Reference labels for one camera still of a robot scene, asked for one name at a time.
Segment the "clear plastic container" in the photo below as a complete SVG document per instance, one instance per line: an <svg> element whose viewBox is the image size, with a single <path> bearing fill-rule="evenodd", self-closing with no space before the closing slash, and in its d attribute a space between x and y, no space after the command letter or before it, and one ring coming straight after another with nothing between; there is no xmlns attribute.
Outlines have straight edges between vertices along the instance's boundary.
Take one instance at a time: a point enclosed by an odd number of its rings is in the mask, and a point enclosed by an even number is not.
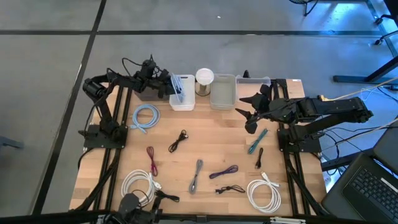
<svg viewBox="0 0 398 224"><path fill-rule="evenodd" d="M169 103L175 111L191 111L195 108L195 77L193 75L178 75L181 77L185 97L179 102L176 95L170 95Z"/></svg>
<svg viewBox="0 0 398 224"><path fill-rule="evenodd" d="M231 110L236 103L236 78L234 75L215 74L211 83L210 106L214 110Z"/></svg>

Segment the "concrete floor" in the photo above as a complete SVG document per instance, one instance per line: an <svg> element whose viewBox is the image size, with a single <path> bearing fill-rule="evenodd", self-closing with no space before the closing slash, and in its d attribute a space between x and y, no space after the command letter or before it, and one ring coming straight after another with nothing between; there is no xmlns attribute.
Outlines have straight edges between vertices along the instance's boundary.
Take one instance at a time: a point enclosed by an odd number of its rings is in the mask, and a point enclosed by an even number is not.
<svg viewBox="0 0 398 224"><path fill-rule="evenodd" d="M372 0L379 15L387 12L382 0ZM91 30L99 0L0 0L1 29ZM99 30L377 30L367 5L321 1L303 17L303 6L281 0L145 1L108 0ZM388 31L397 29L384 22ZM48 159L71 88L80 67L88 35L0 35L0 135L25 142L25 148L0 150L0 217L30 212L37 185ZM299 78L307 96L329 98L366 85L333 83L333 75L369 75L392 58L378 37L308 35L97 35L85 77L103 74L107 67L124 73L121 58L137 62L154 55L162 68L195 74L208 67L218 73L252 77ZM396 76L397 70L389 76ZM92 102L79 93L44 212L68 209L82 153L82 129ZM366 124L344 124L349 129L379 126L395 118L398 105L379 93L366 100L375 114ZM337 131L346 138L350 133ZM382 131L357 138L361 149L372 147ZM322 138L324 148L333 144ZM357 151L342 144L340 155ZM334 149L324 151L329 158Z"/></svg>

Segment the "red cable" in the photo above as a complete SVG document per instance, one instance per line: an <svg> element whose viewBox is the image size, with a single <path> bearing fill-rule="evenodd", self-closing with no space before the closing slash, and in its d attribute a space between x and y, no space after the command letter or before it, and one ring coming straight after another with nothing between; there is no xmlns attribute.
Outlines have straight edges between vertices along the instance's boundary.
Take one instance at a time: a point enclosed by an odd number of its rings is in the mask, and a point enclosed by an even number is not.
<svg viewBox="0 0 398 224"><path fill-rule="evenodd" d="M154 177L157 176L157 168L154 161L155 150L152 146L147 147L148 156L150 157L151 164L150 164L150 172Z"/></svg>

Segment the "wooden tabletop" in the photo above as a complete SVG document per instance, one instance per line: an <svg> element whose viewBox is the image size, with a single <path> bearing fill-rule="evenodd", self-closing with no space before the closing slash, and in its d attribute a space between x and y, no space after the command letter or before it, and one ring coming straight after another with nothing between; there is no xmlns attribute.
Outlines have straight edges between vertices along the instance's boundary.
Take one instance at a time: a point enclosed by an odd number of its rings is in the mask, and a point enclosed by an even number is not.
<svg viewBox="0 0 398 224"><path fill-rule="evenodd" d="M301 80L287 80L290 98L304 96ZM252 96L259 91L260 84L238 84L239 97ZM117 88L108 97L110 110L113 111L116 100ZM133 94L127 125L132 124L132 114L137 106L148 103L142 102ZM180 197L176 203L164 199L160 208L164 213L175 214L208 214L208 215L261 215L249 203L246 194L232 190L215 194L215 189L228 185L240 185L246 190L248 183L255 179L261 179L260 171L264 171L271 181L280 184L279 192L282 197L282 205L272 215L292 215L290 206L289 188L283 155L279 151L276 130L278 123L268 120L258 122L255 134L248 134L244 129L245 118L235 110L217 111L210 108L210 97L196 97L196 105L193 111L173 111L169 102L150 102L160 110L159 123L150 129L147 134L138 129L130 129L128 132L126 147L122 150L112 208L117 210L121 201L121 184L123 179L132 170L142 169L150 171L150 159L146 152L147 146L154 147L155 163L159 174L154 178L162 185L162 190L170 195ZM123 112L124 100L120 109ZM247 103L237 102L236 108L253 111ZM150 111L141 111L139 122L150 120ZM94 115L93 122L98 123L98 115ZM267 128L268 133L259 143L254 154L247 153L248 148L256 140L261 131ZM189 138L178 145L174 153L169 153L169 146L178 138L181 130L187 130ZM259 148L264 148L262 155L262 167L254 168L257 161ZM320 161L311 154L301 153L302 167L305 183L315 200L320 202L326 195ZM88 196L98 182L104 149L94 149L88 153L81 162L80 170L73 191L70 208L76 208ZM203 160L203 168L198 175L197 192L194 195L188 193L188 187L193 179L197 159ZM225 170L231 165L238 165L239 171L209 179L214 172ZM141 189L146 192L148 183L146 180L138 180L130 190ZM104 202L108 186L104 188L101 208ZM302 212L301 196L296 186L299 211ZM271 199L271 191L262 186L254 193L258 205L266 205Z"/></svg>

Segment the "black keyboard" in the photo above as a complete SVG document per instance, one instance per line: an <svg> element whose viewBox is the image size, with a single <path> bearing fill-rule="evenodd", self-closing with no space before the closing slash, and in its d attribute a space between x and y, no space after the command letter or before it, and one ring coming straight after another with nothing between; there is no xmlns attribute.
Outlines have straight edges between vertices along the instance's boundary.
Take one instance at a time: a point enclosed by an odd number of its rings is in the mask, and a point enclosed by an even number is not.
<svg viewBox="0 0 398 224"><path fill-rule="evenodd" d="M365 168L351 179L349 183L379 208L393 223L398 223L398 194Z"/></svg>

